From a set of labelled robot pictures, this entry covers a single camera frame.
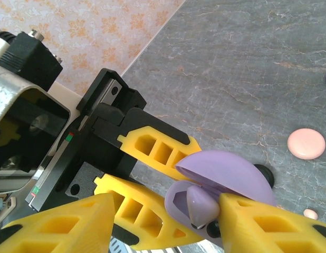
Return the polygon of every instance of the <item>pink button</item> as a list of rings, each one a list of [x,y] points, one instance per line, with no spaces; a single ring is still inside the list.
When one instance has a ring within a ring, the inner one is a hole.
[[[324,137],[316,130],[302,128],[291,133],[287,140],[289,151],[296,157],[311,160],[323,154],[326,148]]]

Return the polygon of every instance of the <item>gray marble surface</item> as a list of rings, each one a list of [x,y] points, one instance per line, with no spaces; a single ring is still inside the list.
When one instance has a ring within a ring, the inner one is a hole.
[[[123,78],[204,150],[272,168],[279,205],[326,222],[326,151],[304,161],[286,145],[299,128],[326,140],[325,73],[326,2],[186,0]],[[133,176],[160,194],[172,183],[143,164]]]

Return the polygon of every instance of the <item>floral wallpaper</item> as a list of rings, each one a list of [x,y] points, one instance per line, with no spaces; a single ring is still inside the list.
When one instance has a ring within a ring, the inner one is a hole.
[[[62,60],[57,81],[84,94],[101,68],[122,74],[185,0],[0,0],[0,28],[32,28]]]

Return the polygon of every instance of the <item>lavender plastic piece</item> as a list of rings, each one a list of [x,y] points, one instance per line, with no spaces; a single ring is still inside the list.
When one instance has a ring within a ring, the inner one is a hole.
[[[200,229],[218,218],[219,205],[206,191],[199,186],[186,190],[186,202],[191,223]]]
[[[165,208],[175,220],[200,236],[222,247],[221,238],[211,238],[205,226],[191,226],[187,207],[187,189],[199,186],[218,202],[221,193],[233,193],[276,206],[272,189],[262,173],[249,161],[226,151],[200,151],[185,157],[176,164],[176,169],[191,179],[177,181],[165,197]]]

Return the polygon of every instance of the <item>yellow 3d-printed finger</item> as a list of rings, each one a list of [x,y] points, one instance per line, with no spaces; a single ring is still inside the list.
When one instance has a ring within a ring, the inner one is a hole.
[[[233,194],[219,198],[225,253],[326,253],[326,224]]]
[[[170,217],[164,198],[145,186],[108,174],[94,182],[97,184],[94,194],[113,195],[115,224],[139,238],[131,246],[134,250],[165,249],[202,240]]]
[[[113,222],[113,196],[92,196],[11,222],[6,227],[22,228],[0,244],[0,253],[108,252]]]
[[[193,137],[189,139],[190,144],[185,145],[150,126],[118,137],[123,152],[175,180],[189,180],[175,169],[175,164],[201,150]]]

